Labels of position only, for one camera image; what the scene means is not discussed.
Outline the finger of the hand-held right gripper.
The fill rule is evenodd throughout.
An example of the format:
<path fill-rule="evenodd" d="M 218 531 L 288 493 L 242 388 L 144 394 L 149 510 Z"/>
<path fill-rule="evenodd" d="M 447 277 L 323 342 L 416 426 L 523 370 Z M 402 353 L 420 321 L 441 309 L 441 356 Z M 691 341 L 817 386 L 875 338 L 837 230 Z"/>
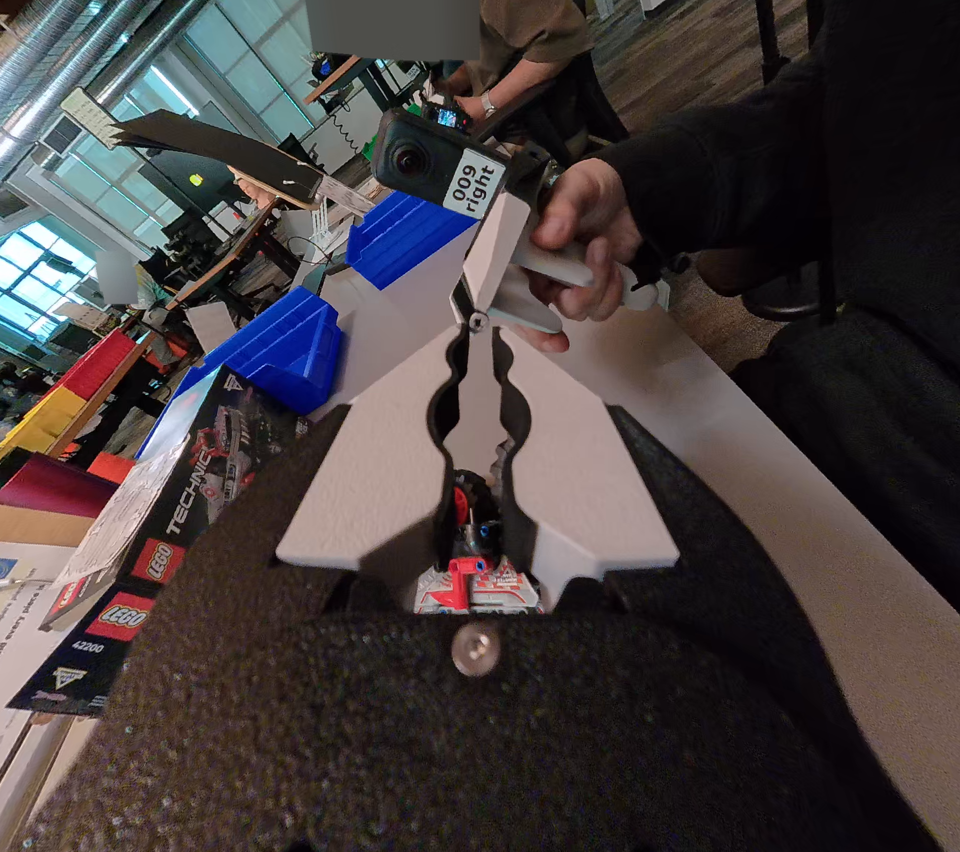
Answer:
<path fill-rule="evenodd" d="M 546 334 L 562 331 L 561 318 L 534 295 L 530 276 L 524 270 L 505 271 L 486 315 L 499 323 L 512 323 Z"/>
<path fill-rule="evenodd" d="M 507 320 L 522 302 L 523 273 L 513 262 L 531 207 L 503 191 L 480 222 L 450 294 L 451 308 L 465 328 L 485 328 L 491 317 Z"/>

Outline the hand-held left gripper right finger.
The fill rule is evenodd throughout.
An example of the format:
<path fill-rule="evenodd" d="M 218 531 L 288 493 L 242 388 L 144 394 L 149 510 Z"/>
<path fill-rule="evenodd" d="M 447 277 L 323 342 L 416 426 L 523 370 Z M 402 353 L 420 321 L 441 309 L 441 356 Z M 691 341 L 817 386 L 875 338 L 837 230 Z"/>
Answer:
<path fill-rule="evenodd" d="M 544 608 L 576 579 L 673 567 L 679 549 L 614 413 L 563 368 L 507 329 L 493 333 L 501 422 L 503 546 L 537 581 Z"/>

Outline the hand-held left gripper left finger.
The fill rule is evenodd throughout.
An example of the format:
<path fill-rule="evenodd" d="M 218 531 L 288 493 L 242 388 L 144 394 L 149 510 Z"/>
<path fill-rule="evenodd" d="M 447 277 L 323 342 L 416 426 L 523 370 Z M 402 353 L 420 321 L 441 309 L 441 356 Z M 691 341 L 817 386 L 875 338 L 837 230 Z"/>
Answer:
<path fill-rule="evenodd" d="M 452 557 L 454 465 L 470 333 L 450 327 L 354 400 L 276 548 L 284 563 L 352 571 L 403 593 Z"/>

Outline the black red toy monster truck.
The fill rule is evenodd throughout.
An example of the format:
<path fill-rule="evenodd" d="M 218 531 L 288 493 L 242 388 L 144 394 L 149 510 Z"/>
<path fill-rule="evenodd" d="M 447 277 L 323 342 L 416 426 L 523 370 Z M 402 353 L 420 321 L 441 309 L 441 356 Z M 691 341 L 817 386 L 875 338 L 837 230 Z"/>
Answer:
<path fill-rule="evenodd" d="M 538 586 L 519 572 L 502 545 L 503 467 L 514 441 L 496 448 L 489 474 L 457 470 L 453 477 L 451 558 L 417 580 L 413 612 L 421 615 L 545 612 Z"/>

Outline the grey desk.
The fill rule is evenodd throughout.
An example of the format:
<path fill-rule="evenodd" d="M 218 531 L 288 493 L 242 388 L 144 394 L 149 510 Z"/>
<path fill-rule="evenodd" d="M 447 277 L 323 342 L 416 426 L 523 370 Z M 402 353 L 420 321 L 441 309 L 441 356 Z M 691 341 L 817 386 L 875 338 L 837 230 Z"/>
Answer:
<path fill-rule="evenodd" d="M 311 418 L 352 399 L 452 319 L 449 296 L 475 229 L 384 291 L 352 269 L 320 295 L 346 352 L 337 390 Z M 959 848 L 959 618 L 956 610 L 659 307 L 567 323 L 550 356 L 618 405 L 696 473 L 750 529 L 819 636 L 865 738 L 945 850 Z M 456 466 L 489 473 L 506 438 L 491 335 L 471 348 Z"/>

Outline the person's right hand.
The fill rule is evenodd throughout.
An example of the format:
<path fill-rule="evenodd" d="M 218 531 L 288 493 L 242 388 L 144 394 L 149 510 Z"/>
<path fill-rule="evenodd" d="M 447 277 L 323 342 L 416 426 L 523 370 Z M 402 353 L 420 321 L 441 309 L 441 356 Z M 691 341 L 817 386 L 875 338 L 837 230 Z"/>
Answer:
<path fill-rule="evenodd" d="M 602 159 L 590 157 L 556 180 L 531 241 L 548 251 L 562 250 L 571 243 L 583 246 L 592 275 L 590 287 L 565 287 L 535 273 L 531 291 L 563 318 L 604 321 L 621 304 L 623 281 L 618 265 L 635 258 L 642 235 L 617 171 Z"/>

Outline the blue plastic bin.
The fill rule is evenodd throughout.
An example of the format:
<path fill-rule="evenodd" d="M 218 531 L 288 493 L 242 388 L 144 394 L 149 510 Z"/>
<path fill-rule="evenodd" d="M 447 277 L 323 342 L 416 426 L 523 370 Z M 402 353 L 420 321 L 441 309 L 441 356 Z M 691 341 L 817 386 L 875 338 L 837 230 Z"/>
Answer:
<path fill-rule="evenodd" d="M 296 287 L 190 366 L 165 406 L 213 376 L 215 393 L 252 390 L 263 407 L 275 407 L 279 420 L 306 431 L 306 417 L 330 397 L 343 333 L 338 311 Z"/>
<path fill-rule="evenodd" d="M 476 223 L 393 191 L 351 227 L 345 262 L 382 291 Z"/>

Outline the black toy set box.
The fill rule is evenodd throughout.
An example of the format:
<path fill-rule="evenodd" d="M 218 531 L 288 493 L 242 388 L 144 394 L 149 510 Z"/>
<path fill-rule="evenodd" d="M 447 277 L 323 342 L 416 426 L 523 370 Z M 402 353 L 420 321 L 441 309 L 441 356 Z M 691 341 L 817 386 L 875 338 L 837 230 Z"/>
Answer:
<path fill-rule="evenodd" d="M 54 648 L 7 707 L 101 716 L 132 643 L 190 548 L 309 429 L 306 418 L 298 435 L 297 423 L 280 421 L 253 390 L 215 393 L 215 385 L 213 376 L 204 379 L 157 422 L 136 463 L 188 437 L 172 496 L 161 499 L 112 565 L 57 589 L 40 628 Z"/>

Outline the tan black board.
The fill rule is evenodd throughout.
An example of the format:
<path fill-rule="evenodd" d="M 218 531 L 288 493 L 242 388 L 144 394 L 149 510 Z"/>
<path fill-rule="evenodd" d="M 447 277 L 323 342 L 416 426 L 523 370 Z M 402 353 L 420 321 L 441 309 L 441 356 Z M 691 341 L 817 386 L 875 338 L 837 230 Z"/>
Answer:
<path fill-rule="evenodd" d="M 175 150 L 219 161 L 303 209 L 317 209 L 323 174 L 276 146 L 168 110 L 111 123 L 120 146 Z"/>

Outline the clear plastic bag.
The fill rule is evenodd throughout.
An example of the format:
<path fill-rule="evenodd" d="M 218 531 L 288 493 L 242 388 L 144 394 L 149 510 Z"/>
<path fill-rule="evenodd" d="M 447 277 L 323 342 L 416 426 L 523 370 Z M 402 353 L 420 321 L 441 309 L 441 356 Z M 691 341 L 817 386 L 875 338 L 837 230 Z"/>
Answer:
<path fill-rule="evenodd" d="M 184 437 L 138 461 L 54 580 L 56 588 L 62 589 L 114 563 L 162 498 L 172 496 L 178 483 L 175 472 L 185 461 L 188 445 L 189 438 Z"/>

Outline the row of coloured bins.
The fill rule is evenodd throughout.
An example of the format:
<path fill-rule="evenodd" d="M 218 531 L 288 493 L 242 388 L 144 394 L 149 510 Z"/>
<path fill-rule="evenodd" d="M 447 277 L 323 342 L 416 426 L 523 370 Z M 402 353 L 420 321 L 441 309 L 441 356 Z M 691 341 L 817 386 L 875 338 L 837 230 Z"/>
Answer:
<path fill-rule="evenodd" d="M 1 458 L 23 449 L 58 458 L 107 401 L 154 335 L 135 340 L 121 329 L 83 355 L 1 442 Z"/>

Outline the red plastic bin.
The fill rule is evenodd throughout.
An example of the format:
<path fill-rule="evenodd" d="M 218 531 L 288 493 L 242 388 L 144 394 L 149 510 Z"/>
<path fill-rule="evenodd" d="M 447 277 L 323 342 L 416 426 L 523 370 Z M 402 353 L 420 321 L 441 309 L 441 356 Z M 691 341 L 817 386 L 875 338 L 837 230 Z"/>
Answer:
<path fill-rule="evenodd" d="M 42 453 L 14 449 L 1 461 L 1 505 L 95 518 L 118 485 Z"/>

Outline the white hanging sign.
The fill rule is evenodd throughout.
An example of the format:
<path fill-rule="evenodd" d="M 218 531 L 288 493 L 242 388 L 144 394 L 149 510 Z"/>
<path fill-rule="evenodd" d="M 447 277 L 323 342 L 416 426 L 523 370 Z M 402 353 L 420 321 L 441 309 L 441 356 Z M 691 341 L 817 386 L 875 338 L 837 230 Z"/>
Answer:
<path fill-rule="evenodd" d="M 119 145 L 120 130 L 114 116 L 82 87 L 75 87 L 60 103 L 61 111 L 72 122 L 94 136 L 105 148 Z"/>

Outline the person's black clothing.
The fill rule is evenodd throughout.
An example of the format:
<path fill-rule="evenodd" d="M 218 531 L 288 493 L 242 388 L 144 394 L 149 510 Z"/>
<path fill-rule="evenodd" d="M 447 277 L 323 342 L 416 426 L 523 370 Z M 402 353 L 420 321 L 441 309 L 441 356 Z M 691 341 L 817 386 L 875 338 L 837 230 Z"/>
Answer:
<path fill-rule="evenodd" d="M 825 0 L 822 81 L 835 322 L 740 370 L 822 473 L 955 609 L 959 596 L 959 0 Z"/>

